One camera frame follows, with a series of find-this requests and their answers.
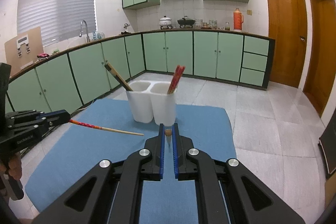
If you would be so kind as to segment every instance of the metal gooseneck faucet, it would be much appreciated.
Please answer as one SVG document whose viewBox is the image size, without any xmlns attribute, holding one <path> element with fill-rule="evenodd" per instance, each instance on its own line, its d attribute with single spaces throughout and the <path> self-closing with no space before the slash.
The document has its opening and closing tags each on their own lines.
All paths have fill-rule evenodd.
<svg viewBox="0 0 336 224">
<path fill-rule="evenodd" d="M 82 25 L 83 25 L 83 22 L 85 23 L 85 29 L 86 29 L 86 42 L 89 43 L 90 42 L 89 31 L 87 29 L 87 23 L 86 23 L 85 20 L 82 20 L 82 22 L 81 22 L 81 31 L 79 32 L 79 37 L 82 37 Z"/>
</svg>

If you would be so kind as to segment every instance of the white plastic container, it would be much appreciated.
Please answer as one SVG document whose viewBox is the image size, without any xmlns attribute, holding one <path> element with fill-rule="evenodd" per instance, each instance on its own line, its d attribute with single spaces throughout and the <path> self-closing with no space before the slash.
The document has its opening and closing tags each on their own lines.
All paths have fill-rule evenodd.
<svg viewBox="0 0 336 224">
<path fill-rule="evenodd" d="M 167 94 L 170 82 L 153 83 L 150 89 L 154 120 L 157 125 L 172 126 L 176 119 L 175 92 Z"/>
<path fill-rule="evenodd" d="M 153 120 L 152 102 L 149 92 L 150 81 L 134 81 L 130 84 L 133 91 L 126 91 L 133 118 L 137 122 L 149 123 Z"/>
</svg>

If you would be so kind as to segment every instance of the black triangular cutout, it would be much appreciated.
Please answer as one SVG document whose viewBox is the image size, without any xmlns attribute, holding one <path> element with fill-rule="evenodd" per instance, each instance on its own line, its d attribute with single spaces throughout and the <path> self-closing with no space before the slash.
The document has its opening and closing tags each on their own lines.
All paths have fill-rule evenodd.
<svg viewBox="0 0 336 224">
<path fill-rule="evenodd" d="M 82 212 L 89 199 L 91 191 L 95 186 L 97 177 L 89 179 L 81 188 L 78 189 L 66 202 L 65 205 L 78 212 Z"/>
<path fill-rule="evenodd" d="M 272 205 L 272 201 L 269 197 L 266 196 L 252 181 L 245 176 L 241 177 L 241 180 L 245 186 L 247 194 L 249 195 L 254 210 L 260 211 L 261 209 Z"/>
</svg>

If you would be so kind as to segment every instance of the wooden countertop edge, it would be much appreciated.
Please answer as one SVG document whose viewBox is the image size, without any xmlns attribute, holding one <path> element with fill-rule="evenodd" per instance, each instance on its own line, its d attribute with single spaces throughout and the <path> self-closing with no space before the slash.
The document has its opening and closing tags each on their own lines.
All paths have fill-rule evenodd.
<svg viewBox="0 0 336 224">
<path fill-rule="evenodd" d="M 119 34 L 116 35 L 114 37 L 106 37 L 100 40 L 95 40 L 92 41 L 90 43 L 85 43 L 85 44 L 81 44 L 72 48 L 68 48 L 62 52 L 56 53 L 51 55 L 48 59 L 43 59 L 41 61 L 38 61 L 26 68 L 24 68 L 23 70 L 21 70 L 20 72 L 18 72 L 17 74 L 13 75 L 12 77 L 10 77 L 9 82 L 14 81 L 15 79 L 17 79 L 18 77 L 20 77 L 21 75 L 25 74 L 26 72 L 50 61 L 53 60 L 56 57 L 59 57 L 61 55 L 67 54 L 69 52 L 73 52 L 75 50 L 79 50 L 80 48 L 84 48 L 84 47 L 88 47 L 88 46 L 92 46 L 101 42 L 105 42 L 105 41 L 109 41 L 109 40 L 114 40 L 117 38 L 121 38 L 121 37 L 128 37 L 130 35 L 136 35 L 136 34 L 142 34 L 142 33 L 155 33 L 155 32 L 174 32 L 174 31 L 201 31 L 201 32 L 219 32 L 219 33 L 232 33 L 232 34 L 241 34 L 241 35 L 247 35 L 249 37 L 256 37 L 256 38 L 261 38 L 261 39 L 267 39 L 270 42 L 275 43 L 275 40 L 270 38 L 270 37 L 264 37 L 262 35 L 257 35 L 257 34 L 251 34 L 251 33 L 246 33 L 246 32 L 234 32 L 234 31 L 225 31 L 225 30 L 217 30 L 217 29 L 164 29 L 164 30 L 153 30 L 153 31 L 145 31 L 145 32 L 134 32 L 134 33 L 129 33 L 129 34 Z"/>
</svg>

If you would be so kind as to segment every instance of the orange thermos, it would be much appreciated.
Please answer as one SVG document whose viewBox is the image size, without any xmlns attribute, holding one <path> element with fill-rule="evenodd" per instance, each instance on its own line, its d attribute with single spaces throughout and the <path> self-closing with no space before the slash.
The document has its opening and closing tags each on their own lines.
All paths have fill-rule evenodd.
<svg viewBox="0 0 336 224">
<path fill-rule="evenodd" d="M 233 29 L 234 31 L 242 31 L 242 24 L 244 23 L 244 16 L 241 14 L 237 8 L 233 12 Z"/>
</svg>

